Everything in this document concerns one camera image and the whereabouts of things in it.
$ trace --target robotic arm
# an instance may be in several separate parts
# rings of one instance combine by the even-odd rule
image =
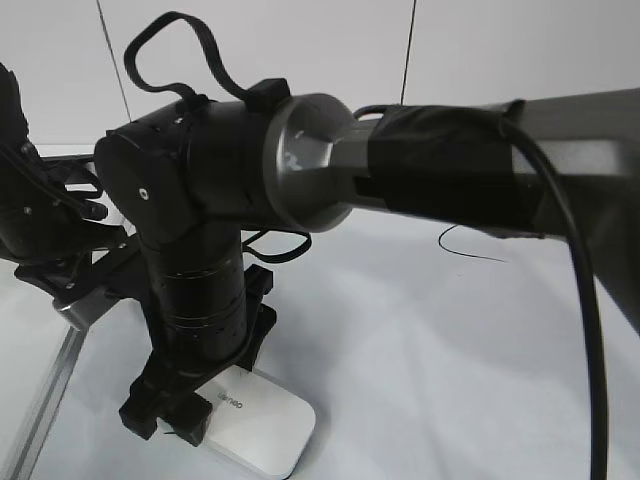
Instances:
[[[196,31],[214,76],[237,101],[215,102],[183,84],[152,87],[142,80],[137,51],[178,19]],[[75,242],[84,238],[77,233],[82,229],[102,226],[83,220],[81,209],[55,210],[60,204],[40,188],[27,189],[31,180],[24,180],[15,158],[7,160],[20,157],[26,133],[9,141],[3,131],[0,168],[13,176],[2,175],[0,203],[24,212],[27,201],[49,204],[47,214],[31,223],[3,217],[0,238],[9,252],[3,257],[19,263],[18,270],[33,255],[40,259],[39,278],[57,278],[48,291],[78,328],[120,298],[140,301],[153,352],[120,415],[141,437],[149,438],[161,417],[197,445],[211,405],[193,392],[232,364],[251,369],[275,324],[275,312],[261,303],[272,274],[255,265],[243,271],[241,230],[308,235],[365,208],[461,223],[501,237],[563,236],[561,217],[529,163],[496,132],[462,122],[471,110],[494,120],[506,116],[547,152],[596,275],[640,332],[640,90],[481,110],[377,106],[360,113],[379,118],[360,120],[329,95],[292,96],[284,79],[239,87],[206,25],[175,12],[134,40],[125,66],[140,88],[182,97],[109,132],[95,148],[98,178],[137,234],[123,239],[104,231],[96,234],[99,241],[85,239],[61,252],[57,245],[68,243],[63,238]],[[5,85],[0,94],[7,91]],[[3,125],[20,121],[14,112],[13,123]],[[25,155],[20,160],[29,161]],[[8,189],[8,178],[24,188]],[[37,255],[21,250],[41,239],[47,242]],[[60,278],[50,271],[52,262],[105,247],[110,253],[93,265],[85,262]]]

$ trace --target black robotic component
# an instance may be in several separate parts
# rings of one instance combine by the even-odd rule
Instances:
[[[140,77],[138,50],[176,20],[193,28],[214,77],[236,101]],[[250,369],[275,323],[261,303],[272,273],[243,271],[242,252],[291,260],[309,248],[310,233],[366,208],[498,236],[566,236],[585,326],[592,478],[603,478],[606,381],[589,257],[640,331],[640,90],[484,109],[382,105],[355,114],[381,118],[360,120],[329,95],[292,96],[284,79],[241,88],[207,26],[175,12],[131,43],[125,67],[141,89],[181,97],[96,145],[101,185],[137,229],[126,240],[121,229],[87,222],[99,216],[97,204],[87,192],[66,192],[62,174],[54,175],[77,162],[50,169],[34,154],[15,79],[0,71],[0,257],[20,263],[16,274],[54,295],[78,328],[120,298],[141,303],[153,351],[120,410],[128,428],[149,438],[161,417],[197,445],[211,405],[194,391],[231,364]],[[243,243],[241,230],[258,230],[251,240],[280,230],[305,242],[268,257]],[[87,252],[105,247],[110,252],[91,265]]]

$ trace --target white table surface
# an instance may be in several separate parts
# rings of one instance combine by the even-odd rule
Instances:
[[[318,425],[293,478],[584,479],[588,400],[566,246],[354,213],[275,268],[278,324],[257,368],[309,401]],[[263,249],[282,246],[273,237]],[[601,295],[611,479],[640,478],[640,339]],[[117,410],[149,353],[139,308],[90,332],[33,479],[255,479]]]

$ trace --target black wire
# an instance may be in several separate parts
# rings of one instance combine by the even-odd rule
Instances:
[[[384,114],[391,105],[368,105],[366,107],[359,108],[353,112],[353,116],[357,119],[364,117],[365,115]]]
[[[464,252],[458,252],[456,250],[451,250],[450,248],[445,247],[442,244],[442,239],[445,237],[445,235],[447,233],[449,233],[451,230],[453,230],[454,228],[459,227],[460,225],[451,225],[450,227],[446,228],[438,237],[438,246],[443,249],[445,252],[449,252],[449,253],[453,253],[454,255],[460,255],[461,257],[469,257],[469,258],[479,258],[482,260],[491,260],[494,262],[503,262],[506,263],[504,260],[500,259],[500,258],[494,258],[494,257],[485,257],[483,255],[472,255],[471,253],[464,253]]]
[[[267,233],[270,233],[270,232],[290,233],[293,235],[299,235],[303,237],[305,240],[296,248],[289,250],[288,252],[277,253],[275,255],[267,255],[264,253],[260,253],[257,250],[251,248],[250,245],[252,243],[260,240],[262,237],[264,237]],[[295,231],[277,230],[277,229],[259,230],[258,233],[255,233],[251,237],[247,238],[244,242],[242,242],[242,253],[248,253],[250,255],[253,255],[258,260],[261,260],[265,263],[271,263],[271,264],[287,263],[304,255],[306,252],[309,251],[309,249],[311,248],[311,245],[312,245],[311,235],[307,232],[295,232]]]
[[[498,124],[500,134],[515,146],[546,184],[564,222],[573,260],[582,310],[582,324],[591,400],[591,480],[607,478],[609,407],[600,312],[589,252],[571,210],[561,179],[536,142],[507,118]]]

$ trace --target white wall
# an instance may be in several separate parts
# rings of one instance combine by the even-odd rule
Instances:
[[[6,0],[0,62],[13,70],[36,144],[92,144],[127,121],[91,0]]]
[[[639,15],[637,0],[419,0],[406,102],[637,87]]]

